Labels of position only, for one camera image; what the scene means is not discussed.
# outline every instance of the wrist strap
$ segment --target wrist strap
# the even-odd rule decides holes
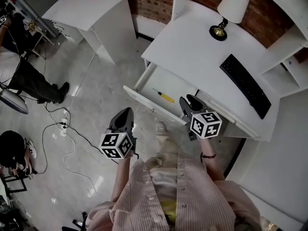
[[[206,155],[203,155],[203,153],[201,153],[200,160],[201,160],[201,163],[203,163],[202,158],[213,159],[215,157],[216,157],[216,154],[214,154],[213,156],[206,156]]]

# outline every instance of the white tile floor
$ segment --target white tile floor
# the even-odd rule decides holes
[[[71,126],[86,136],[94,145],[98,145],[102,133],[109,125],[110,119],[120,110],[131,107],[134,111],[134,122],[137,127],[134,136],[137,137],[136,151],[143,160],[157,153],[154,128],[160,119],[140,103],[131,99],[123,90],[123,85],[133,87],[144,71],[141,54],[150,44],[139,38],[134,54],[123,53],[123,59],[117,65],[112,65],[97,55],[86,41],[79,45],[68,42],[63,37],[57,40],[60,45],[52,47],[46,44],[47,62],[45,77],[59,87],[67,81],[70,92],[61,105],[49,104],[54,110],[59,107],[70,109],[72,114]],[[44,60],[31,57],[30,62],[41,73],[44,71]],[[46,167],[42,148],[42,132],[53,123],[42,104],[26,101],[29,114],[22,115],[0,103],[0,133],[6,130],[19,132],[31,139],[38,151],[38,157],[33,164],[38,172]],[[51,114],[57,122],[65,116],[63,110]],[[173,127],[167,123],[167,128],[180,141],[183,149],[196,157],[199,148],[196,141],[189,142],[184,128]],[[58,231],[62,226],[73,228],[73,219],[81,218],[81,213],[87,208],[110,198],[116,175],[116,164],[108,160],[73,130],[67,134],[76,142],[76,152],[65,159],[68,169],[84,174],[91,178],[96,193],[89,179],[66,171],[63,164],[65,154],[73,152],[74,144],[67,137],[61,137],[57,126],[46,129],[44,146],[48,160],[48,168],[43,175],[35,175],[32,180],[25,180],[27,192],[16,193],[14,196],[22,203],[30,221],[38,230]],[[223,169],[228,165],[239,139],[223,138],[211,140],[219,156]],[[10,185],[18,188],[18,183]]]

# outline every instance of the white lampshade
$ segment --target white lampshade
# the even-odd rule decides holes
[[[218,12],[233,23],[240,23],[247,9],[249,0],[222,0]]]

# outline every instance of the black keyboard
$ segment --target black keyboard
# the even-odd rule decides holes
[[[244,66],[231,54],[220,68],[237,85],[260,118],[264,119],[270,109],[271,103]]]

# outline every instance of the brick wall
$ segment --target brick wall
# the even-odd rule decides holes
[[[221,0],[193,0],[217,11]],[[167,24],[171,20],[173,0],[128,0],[132,14]],[[243,21],[239,24],[265,47],[269,47],[292,25],[289,16],[272,0],[249,0]],[[308,58],[308,50],[296,55],[302,62]]]
[[[221,0],[193,1],[215,11],[221,2]],[[289,16],[272,0],[249,0],[248,8],[239,26],[268,48],[293,24]]]

